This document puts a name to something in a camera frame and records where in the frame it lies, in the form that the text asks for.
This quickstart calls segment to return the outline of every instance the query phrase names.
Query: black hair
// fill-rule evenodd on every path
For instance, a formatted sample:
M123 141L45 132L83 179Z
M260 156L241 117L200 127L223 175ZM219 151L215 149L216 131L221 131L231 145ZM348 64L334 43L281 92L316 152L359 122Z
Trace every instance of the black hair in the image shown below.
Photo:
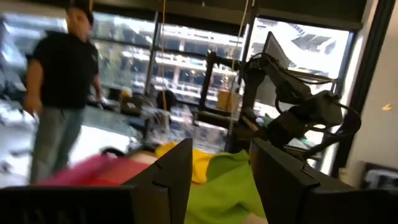
M82 10L86 14L88 22L90 23L90 25L93 26L93 24L94 24L94 15L91 12L89 1L82 1L82 0L80 0L80 1L79 0L71 1L69 6L67 7L67 12L68 12L69 9L72 9L72 8Z
M174 95L174 93L171 90L165 90L165 96L166 96L166 110L170 112L171 108L175 105L177 105L177 97ZM163 107L163 93L162 91L159 91L157 96L156 96L156 104L159 109L164 109Z

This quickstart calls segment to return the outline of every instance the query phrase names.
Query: ceiling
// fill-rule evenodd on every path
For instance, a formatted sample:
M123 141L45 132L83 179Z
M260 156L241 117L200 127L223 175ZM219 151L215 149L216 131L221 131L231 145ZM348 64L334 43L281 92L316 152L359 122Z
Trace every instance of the ceiling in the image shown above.
M66 6L69 0L24 0ZM248 0L250 15L305 25L343 30L360 30L367 0ZM166 0L166 12L177 17L192 17L238 25L246 0ZM163 10L162 0L94 0L94 10L134 14L137 10Z

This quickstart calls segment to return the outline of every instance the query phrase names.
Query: pink cloth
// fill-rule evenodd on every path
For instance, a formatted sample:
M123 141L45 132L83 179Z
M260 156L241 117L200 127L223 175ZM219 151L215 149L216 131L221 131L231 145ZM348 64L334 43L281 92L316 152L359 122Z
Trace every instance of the pink cloth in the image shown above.
M148 166L148 164L135 162L126 158L95 155L37 185L120 185L142 172Z

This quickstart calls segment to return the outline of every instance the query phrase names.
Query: man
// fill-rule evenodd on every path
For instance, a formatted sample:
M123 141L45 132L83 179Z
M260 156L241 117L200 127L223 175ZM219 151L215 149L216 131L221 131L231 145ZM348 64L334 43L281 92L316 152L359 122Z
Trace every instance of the man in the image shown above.
M88 4L71 5L67 8L68 34L50 34L41 40L29 62L25 109L40 118L31 184L67 167L91 85L97 99L101 98L98 51L88 41L93 21Z

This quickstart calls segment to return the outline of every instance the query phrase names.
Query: man's hand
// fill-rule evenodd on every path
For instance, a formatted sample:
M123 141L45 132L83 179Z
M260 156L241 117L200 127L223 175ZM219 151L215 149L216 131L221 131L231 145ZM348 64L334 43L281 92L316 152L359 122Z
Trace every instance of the man's hand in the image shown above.
M24 109L30 114L39 114L42 111L43 104L40 97L27 96L24 102Z
M95 97L96 97L98 102L102 102L103 101L102 91L101 90L96 91Z

